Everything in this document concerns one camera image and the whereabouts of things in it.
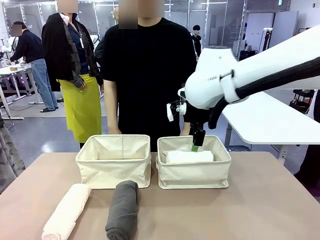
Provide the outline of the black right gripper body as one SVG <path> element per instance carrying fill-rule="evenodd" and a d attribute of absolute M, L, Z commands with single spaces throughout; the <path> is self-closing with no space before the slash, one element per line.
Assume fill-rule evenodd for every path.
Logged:
<path fill-rule="evenodd" d="M 197 135 L 201 131 L 202 125 L 199 122 L 190 123 L 189 135 Z"/>

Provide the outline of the person's left hand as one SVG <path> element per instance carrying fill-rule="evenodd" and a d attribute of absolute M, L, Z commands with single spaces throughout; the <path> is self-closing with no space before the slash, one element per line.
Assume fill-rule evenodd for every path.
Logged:
<path fill-rule="evenodd" d="M 184 122 L 183 123 L 183 128 L 182 128 L 182 130 L 180 132 L 180 135 L 181 136 L 188 136 L 189 133 L 190 133 L 190 129 L 191 129 L 190 123 L 189 122 Z"/>

